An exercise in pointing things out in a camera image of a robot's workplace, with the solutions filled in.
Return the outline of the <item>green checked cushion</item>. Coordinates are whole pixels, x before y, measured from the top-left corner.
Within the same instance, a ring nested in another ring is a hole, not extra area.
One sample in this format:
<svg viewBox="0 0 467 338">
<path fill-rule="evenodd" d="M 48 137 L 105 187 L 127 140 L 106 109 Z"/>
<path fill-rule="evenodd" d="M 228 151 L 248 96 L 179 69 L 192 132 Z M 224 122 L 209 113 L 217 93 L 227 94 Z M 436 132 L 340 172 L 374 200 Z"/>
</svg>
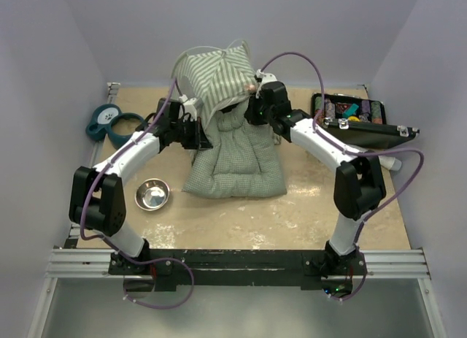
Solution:
<svg viewBox="0 0 467 338">
<path fill-rule="evenodd" d="M 216 112 L 204 129 L 212 148 L 194 154 L 183 191 L 205 199 L 269 198 L 287 193 L 282 164 L 267 125 L 244 117 L 248 102 Z"/>
</svg>

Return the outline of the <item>green striped pet tent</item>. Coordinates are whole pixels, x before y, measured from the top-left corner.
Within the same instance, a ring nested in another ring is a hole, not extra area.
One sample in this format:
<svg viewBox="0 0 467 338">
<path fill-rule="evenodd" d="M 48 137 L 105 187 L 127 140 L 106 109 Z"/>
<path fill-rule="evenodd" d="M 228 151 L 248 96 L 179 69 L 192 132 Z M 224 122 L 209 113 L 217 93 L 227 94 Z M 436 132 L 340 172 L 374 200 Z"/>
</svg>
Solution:
<svg viewBox="0 0 467 338">
<path fill-rule="evenodd" d="M 256 84 L 250 48 L 242 39 L 225 49 L 198 46 L 184 51 L 171 75 L 200 101 L 197 111 L 204 128 L 216 112 L 248 99 L 250 86 Z"/>
</svg>

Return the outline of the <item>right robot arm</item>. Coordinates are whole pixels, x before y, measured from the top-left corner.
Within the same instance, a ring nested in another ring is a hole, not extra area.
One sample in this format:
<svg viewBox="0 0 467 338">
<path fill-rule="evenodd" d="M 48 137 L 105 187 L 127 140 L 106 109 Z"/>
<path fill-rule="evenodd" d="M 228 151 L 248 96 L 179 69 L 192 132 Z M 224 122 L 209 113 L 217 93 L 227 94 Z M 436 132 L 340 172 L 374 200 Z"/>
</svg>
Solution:
<svg viewBox="0 0 467 338">
<path fill-rule="evenodd" d="M 339 216 L 325 246 L 325 266 L 333 274 L 342 274 L 357 250 L 363 219 L 386 197 L 379 159 L 344 145 L 323 131 L 310 114 L 293 109 L 282 82 L 263 81 L 246 90 L 250 95 L 245 112 L 248 123 L 269 125 L 275 134 L 304 149 L 335 174 L 333 202 Z"/>
</svg>

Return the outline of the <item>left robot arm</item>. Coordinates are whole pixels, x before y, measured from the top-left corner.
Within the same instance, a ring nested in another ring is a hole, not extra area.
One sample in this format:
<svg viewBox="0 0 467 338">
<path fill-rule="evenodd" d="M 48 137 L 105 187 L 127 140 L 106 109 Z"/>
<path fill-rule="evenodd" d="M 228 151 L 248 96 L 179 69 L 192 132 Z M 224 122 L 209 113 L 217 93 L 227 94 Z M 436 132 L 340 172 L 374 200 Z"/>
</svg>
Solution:
<svg viewBox="0 0 467 338">
<path fill-rule="evenodd" d="M 80 226 L 84 240 L 102 239 L 126 254 L 126 266 L 145 273 L 151 256 L 144 239 L 126 221 L 124 186 L 150 159 L 171 143 L 187 150 L 212 148 L 201 128 L 201 100 L 181 96 L 161 99 L 154 118 L 145 118 L 129 140 L 105 161 L 81 166 L 73 176 L 70 221 Z"/>
</svg>

